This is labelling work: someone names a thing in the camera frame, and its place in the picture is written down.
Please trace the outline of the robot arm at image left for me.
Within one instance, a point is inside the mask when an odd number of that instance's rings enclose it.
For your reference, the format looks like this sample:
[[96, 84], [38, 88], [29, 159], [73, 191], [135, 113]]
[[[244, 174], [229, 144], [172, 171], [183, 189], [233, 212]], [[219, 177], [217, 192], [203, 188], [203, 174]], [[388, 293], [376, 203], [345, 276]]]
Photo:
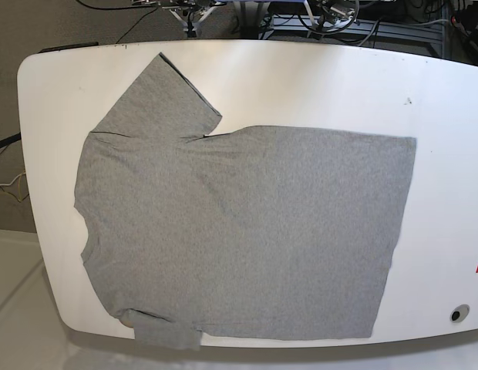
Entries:
[[201, 24], [214, 12], [215, 8], [227, 4], [225, 1], [212, 0], [132, 0], [130, 3], [132, 8], [150, 6], [168, 10], [182, 25], [184, 35], [189, 39], [198, 37]]

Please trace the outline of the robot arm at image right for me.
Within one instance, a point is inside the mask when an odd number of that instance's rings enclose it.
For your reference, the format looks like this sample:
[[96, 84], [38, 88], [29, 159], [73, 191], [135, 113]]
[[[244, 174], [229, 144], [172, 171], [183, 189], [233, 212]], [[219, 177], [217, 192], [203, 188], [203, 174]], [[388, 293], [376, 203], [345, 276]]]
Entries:
[[358, 18], [360, 1], [304, 1], [307, 28], [317, 35], [334, 35], [345, 31]]

